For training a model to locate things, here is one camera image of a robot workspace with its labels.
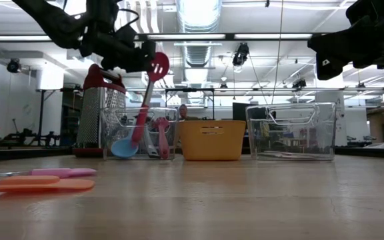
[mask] ceiling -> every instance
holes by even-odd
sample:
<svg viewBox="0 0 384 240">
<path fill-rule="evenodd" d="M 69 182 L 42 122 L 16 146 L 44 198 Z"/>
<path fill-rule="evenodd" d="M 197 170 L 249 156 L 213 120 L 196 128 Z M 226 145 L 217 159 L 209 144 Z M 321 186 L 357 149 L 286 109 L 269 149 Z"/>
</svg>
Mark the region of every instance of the ceiling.
<svg viewBox="0 0 384 240">
<path fill-rule="evenodd" d="M 150 28 L 151 10 L 149 2 L 137 1 L 137 12 L 141 12 L 140 3 L 145 2 L 144 13 L 147 14 L 147 26 Z M 329 33 L 349 28 L 349 22 L 345 16 L 345 8 L 354 1 L 344 0 L 271 0 L 271 6 L 264 7 L 265 1 L 233 1 L 223 0 L 220 16 L 220 33 Z M 84 0 L 68 0 L 70 5 L 83 4 Z M 157 1 L 157 23 L 162 33 L 178 33 L 177 12 L 174 0 Z M 143 26 L 137 22 L 140 33 Z M 10 1 L 0 0 L 0 34 L 10 35 L 36 35 L 43 34 L 40 26 Z M 171 59 L 171 70 L 176 85 L 184 83 L 183 61 L 181 47 L 175 47 L 174 42 L 164 42 L 164 51 Z M 250 88 L 258 87 L 257 80 L 264 87 L 291 87 L 291 84 L 299 77 L 307 81 L 307 86 L 313 86 L 313 63 L 315 52 L 307 48 L 306 41 L 250 41 L 250 58 L 245 62 L 243 69 L 234 74 L 231 66 L 231 56 L 239 46 L 239 42 L 224 41 L 221 46 L 215 46 L 212 52 L 211 70 L 204 87 L 219 87 L 221 77 L 227 78 L 228 87 Z M 67 59 L 67 51 L 53 43 L 0 43 L 0 52 L 10 51 L 41 51 L 66 66 L 69 74 L 65 75 L 65 81 L 82 83 L 87 73 L 88 65 L 76 60 Z M 384 79 L 372 82 L 372 77 L 384 75 L 384 70 L 376 70 L 372 67 L 358 71 L 352 67 L 346 67 L 343 73 L 345 86 L 356 86 L 359 80 L 366 81 L 368 87 L 383 87 Z M 127 87 L 143 88 L 140 73 L 126 74 L 124 81 Z M 238 95 L 253 93 L 240 92 Z M 371 93 L 366 98 L 372 98 L 380 93 Z"/>
</svg>

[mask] metal grater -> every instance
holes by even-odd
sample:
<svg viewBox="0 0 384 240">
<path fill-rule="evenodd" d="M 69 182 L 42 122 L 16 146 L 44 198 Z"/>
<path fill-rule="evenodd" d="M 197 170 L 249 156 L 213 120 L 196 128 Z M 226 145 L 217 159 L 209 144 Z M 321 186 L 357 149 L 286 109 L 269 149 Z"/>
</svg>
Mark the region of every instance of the metal grater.
<svg viewBox="0 0 384 240">
<path fill-rule="evenodd" d="M 112 80 L 104 82 L 103 77 Z M 76 156 L 102 151 L 100 109 L 125 108 L 125 89 L 118 79 L 92 65 L 84 81 L 84 98 L 79 121 Z"/>
</svg>

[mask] utensil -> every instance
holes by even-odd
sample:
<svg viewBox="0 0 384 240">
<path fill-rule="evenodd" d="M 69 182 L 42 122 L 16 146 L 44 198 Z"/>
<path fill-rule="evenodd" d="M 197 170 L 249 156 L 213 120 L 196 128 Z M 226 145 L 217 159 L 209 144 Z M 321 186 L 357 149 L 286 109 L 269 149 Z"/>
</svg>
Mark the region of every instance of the utensil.
<svg viewBox="0 0 384 240">
<path fill-rule="evenodd" d="M 169 146 L 167 137 L 165 136 L 165 130 L 170 123 L 164 117 L 158 117 L 156 122 L 154 122 L 154 126 L 158 128 L 159 132 L 159 155 L 162 159 L 167 159 L 169 156 Z"/>
<path fill-rule="evenodd" d="M 12 176 L 0 180 L 0 192 L 46 191 L 49 189 L 90 189 L 94 181 L 84 179 L 60 179 L 58 176 Z"/>
<path fill-rule="evenodd" d="M 156 81 L 166 76 L 170 68 L 170 61 L 166 54 L 158 52 L 155 54 L 151 65 L 152 70 L 147 72 L 149 84 L 146 88 L 145 97 L 141 105 L 142 108 L 137 116 L 136 126 L 133 129 L 132 136 L 118 140 L 111 146 L 112 153 L 117 157 L 130 158 L 139 150 L 139 142 L 145 130 L 146 116 L 151 102 L 153 86 Z"/>
<path fill-rule="evenodd" d="M 54 168 L 54 169 L 33 169 L 31 171 L 18 171 L 18 172 L 8 172 L 0 173 L 0 177 L 11 177 L 17 175 L 48 175 L 48 176 L 58 176 L 60 178 L 67 177 L 84 177 L 91 176 L 96 174 L 96 170 L 89 168 Z"/>
</svg>

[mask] plastic basket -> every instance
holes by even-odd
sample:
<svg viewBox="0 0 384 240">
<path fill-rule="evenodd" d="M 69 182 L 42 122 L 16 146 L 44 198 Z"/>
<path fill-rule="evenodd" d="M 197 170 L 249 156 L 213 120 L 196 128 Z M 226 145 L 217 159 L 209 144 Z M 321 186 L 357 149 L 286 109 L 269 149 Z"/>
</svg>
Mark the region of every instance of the plastic basket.
<svg viewBox="0 0 384 240">
<path fill-rule="evenodd" d="M 244 121 L 183 121 L 179 132 L 188 161 L 237 161 L 241 157 Z"/>
<path fill-rule="evenodd" d="M 106 108 L 101 110 L 103 157 L 105 160 L 120 159 L 112 154 L 112 144 L 129 136 L 136 127 L 144 127 L 145 130 L 139 142 L 139 150 L 130 159 L 161 159 L 159 156 L 159 132 L 153 124 L 159 117 L 165 117 L 169 120 L 169 126 L 165 130 L 165 137 L 170 147 L 168 160 L 175 158 L 174 138 L 178 121 L 177 110 L 162 107 L 149 108 L 146 124 L 136 126 L 136 117 L 141 110 L 142 108 Z"/>
<path fill-rule="evenodd" d="M 252 157 L 258 160 L 334 160 L 335 104 L 247 108 Z"/>
</svg>

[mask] wooden table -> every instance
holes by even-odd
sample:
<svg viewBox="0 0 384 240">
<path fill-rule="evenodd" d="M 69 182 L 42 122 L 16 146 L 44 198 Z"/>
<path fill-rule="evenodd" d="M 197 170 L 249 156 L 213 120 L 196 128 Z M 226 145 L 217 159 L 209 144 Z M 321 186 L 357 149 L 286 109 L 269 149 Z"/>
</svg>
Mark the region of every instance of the wooden table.
<svg viewBox="0 0 384 240">
<path fill-rule="evenodd" d="M 0 239 L 384 239 L 384 159 L 0 161 L 92 167 L 93 190 L 0 194 Z"/>
</svg>

